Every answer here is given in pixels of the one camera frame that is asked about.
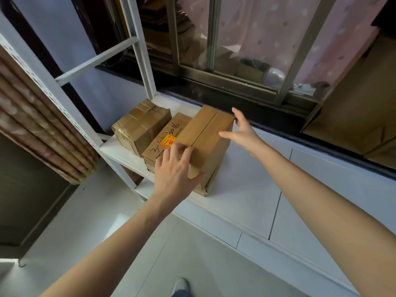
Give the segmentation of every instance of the hand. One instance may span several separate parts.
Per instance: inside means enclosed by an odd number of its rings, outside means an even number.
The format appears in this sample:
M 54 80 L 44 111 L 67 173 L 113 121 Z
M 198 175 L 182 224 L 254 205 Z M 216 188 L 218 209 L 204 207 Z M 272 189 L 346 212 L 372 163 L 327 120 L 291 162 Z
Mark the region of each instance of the hand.
M 204 176 L 200 173 L 193 179 L 187 177 L 194 147 L 186 148 L 179 159 L 183 148 L 180 143 L 172 144 L 155 162 L 154 192 L 149 200 L 155 201 L 165 215 L 186 199 Z
M 236 124 L 239 126 L 239 131 L 220 131 L 219 135 L 225 139 L 231 139 L 257 158 L 257 153 L 267 144 L 260 139 L 240 110 L 233 107 L 232 112 L 237 119 Z

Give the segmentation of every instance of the foot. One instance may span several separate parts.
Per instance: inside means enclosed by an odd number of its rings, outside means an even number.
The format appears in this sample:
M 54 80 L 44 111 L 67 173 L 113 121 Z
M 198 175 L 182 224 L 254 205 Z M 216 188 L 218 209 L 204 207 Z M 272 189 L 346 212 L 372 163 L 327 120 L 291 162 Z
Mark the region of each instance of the foot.
M 190 288 L 189 288 L 189 282 L 184 279 L 180 278 L 176 280 L 175 285 L 172 290 L 172 295 L 175 294 L 176 291 L 181 290 L 183 293 L 185 293 L 185 296 L 188 296 L 190 294 Z

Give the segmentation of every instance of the white tiled floor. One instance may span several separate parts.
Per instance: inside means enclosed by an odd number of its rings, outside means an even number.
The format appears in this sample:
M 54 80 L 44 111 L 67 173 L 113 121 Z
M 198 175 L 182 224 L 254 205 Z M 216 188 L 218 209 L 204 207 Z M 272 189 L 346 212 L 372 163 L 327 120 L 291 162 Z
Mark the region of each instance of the white tiled floor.
M 143 205 L 105 167 L 82 184 L 0 283 L 0 296 L 38 296 Z M 195 297 L 306 296 L 174 215 L 151 236 L 113 296 L 169 296 L 179 277 Z

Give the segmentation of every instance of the left hand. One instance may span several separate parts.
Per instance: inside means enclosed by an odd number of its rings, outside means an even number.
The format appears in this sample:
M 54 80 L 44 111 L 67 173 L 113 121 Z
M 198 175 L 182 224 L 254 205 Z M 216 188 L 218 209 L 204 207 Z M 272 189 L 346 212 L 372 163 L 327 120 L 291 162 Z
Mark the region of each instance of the left hand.
M 155 162 L 154 192 L 149 200 L 155 200 L 166 215 L 188 197 L 204 176 L 200 173 L 193 179 L 187 177 L 194 147 L 186 148 L 180 159 L 183 148 L 183 144 L 174 143 Z

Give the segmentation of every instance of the curtain with white dots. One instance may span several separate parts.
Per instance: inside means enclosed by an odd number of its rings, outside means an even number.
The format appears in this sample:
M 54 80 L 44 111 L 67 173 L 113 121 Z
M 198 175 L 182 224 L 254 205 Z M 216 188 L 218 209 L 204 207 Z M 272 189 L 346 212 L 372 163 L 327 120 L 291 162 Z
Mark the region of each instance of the curtain with white dots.
M 98 154 L 51 100 L 0 47 L 0 132 L 72 184 Z

